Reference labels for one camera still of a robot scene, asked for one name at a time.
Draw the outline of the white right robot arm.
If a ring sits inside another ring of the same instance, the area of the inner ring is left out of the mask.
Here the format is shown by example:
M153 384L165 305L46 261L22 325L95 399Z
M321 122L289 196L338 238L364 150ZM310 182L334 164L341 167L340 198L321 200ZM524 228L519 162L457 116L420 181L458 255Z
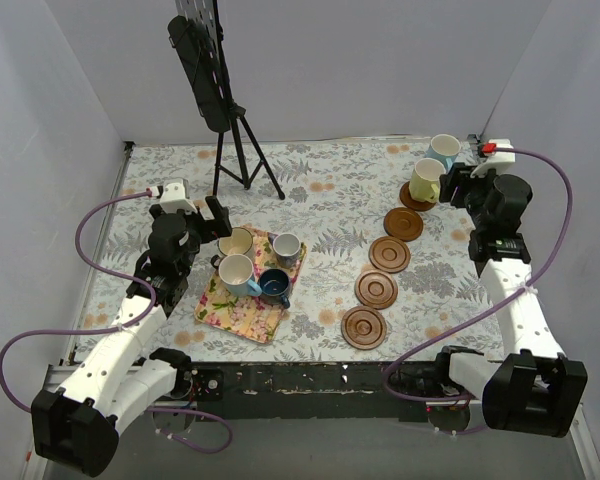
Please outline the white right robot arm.
M433 387L449 398L463 390L472 394L494 430L563 437L588 375L553 337L528 283L531 257L518 229L532 189L515 175L494 169L477 175L461 163L441 176L440 188L440 201L465 209L473 221L469 257L497 309L504 358L491 362L474 350L446 347L439 355L446 364L432 373Z

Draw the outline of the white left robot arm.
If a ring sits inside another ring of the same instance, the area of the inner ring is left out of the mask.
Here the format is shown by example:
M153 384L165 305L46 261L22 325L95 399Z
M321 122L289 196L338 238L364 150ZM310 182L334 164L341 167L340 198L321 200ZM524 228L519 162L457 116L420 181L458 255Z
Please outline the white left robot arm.
M123 432L154 401L191 392L193 377L184 369L190 359L182 352L153 353L135 374L128 371L186 292L201 245L232 232L228 209L214 196L205 201L209 219L185 197L161 194L151 207L148 248L136 261L111 332L55 391L40 391L31 404L39 456L96 477Z

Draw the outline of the white mug blue handle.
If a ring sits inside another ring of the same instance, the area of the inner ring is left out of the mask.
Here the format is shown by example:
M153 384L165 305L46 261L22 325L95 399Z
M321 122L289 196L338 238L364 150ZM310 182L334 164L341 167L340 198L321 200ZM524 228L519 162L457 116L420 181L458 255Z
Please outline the white mug blue handle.
M237 297L258 297L261 287L255 279L253 262L242 254L226 256L219 264L218 274L227 290Z

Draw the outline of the cream enamel mug dark rim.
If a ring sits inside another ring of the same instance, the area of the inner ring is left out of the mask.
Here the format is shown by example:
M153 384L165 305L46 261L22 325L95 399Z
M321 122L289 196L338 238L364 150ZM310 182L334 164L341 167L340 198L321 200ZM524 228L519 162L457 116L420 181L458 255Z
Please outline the cream enamel mug dark rim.
M250 260L255 258L253 233L244 227L234 227L230 236L217 240L216 246L217 254L210 260L214 268L219 266L222 259L233 254L247 256Z

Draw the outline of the white mug green handle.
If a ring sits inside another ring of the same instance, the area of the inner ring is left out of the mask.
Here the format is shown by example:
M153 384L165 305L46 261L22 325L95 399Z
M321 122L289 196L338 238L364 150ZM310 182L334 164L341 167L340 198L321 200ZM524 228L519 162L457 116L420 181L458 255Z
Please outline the white mug green handle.
M419 202L436 203L440 195L440 177L445 173L445 166L440 161L432 158L419 160L409 181L411 198Z

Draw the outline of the white mug light blue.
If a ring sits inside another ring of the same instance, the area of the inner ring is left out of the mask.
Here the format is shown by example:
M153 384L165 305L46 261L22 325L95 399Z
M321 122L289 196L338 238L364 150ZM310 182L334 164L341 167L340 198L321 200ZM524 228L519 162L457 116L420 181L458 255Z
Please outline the white mug light blue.
M431 138L426 157L442 163L445 171L448 172L459 155L461 148L462 145L456 137L449 134L438 134Z

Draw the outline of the brown wooden coaster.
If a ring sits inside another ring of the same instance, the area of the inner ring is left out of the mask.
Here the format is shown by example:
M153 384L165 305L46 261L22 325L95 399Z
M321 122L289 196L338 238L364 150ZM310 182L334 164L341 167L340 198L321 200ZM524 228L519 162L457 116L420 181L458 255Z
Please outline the brown wooden coaster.
M411 253L402 240L384 236L371 244L369 260L379 270L387 273L399 273L408 267Z
M415 210L417 212L425 212L431 210L435 206L435 203L414 200L411 197L409 185L409 182L405 182L402 185L399 194L399 199L405 207Z
M361 273L357 278L355 295L363 305L382 310L396 301L398 286L388 273L369 270Z
M416 211L406 207L390 210L384 217L383 226L389 236L405 242L417 239L424 229L421 216Z
M384 341L387 325L379 311L367 306L358 306L347 310L343 315L341 333L352 347L371 350Z

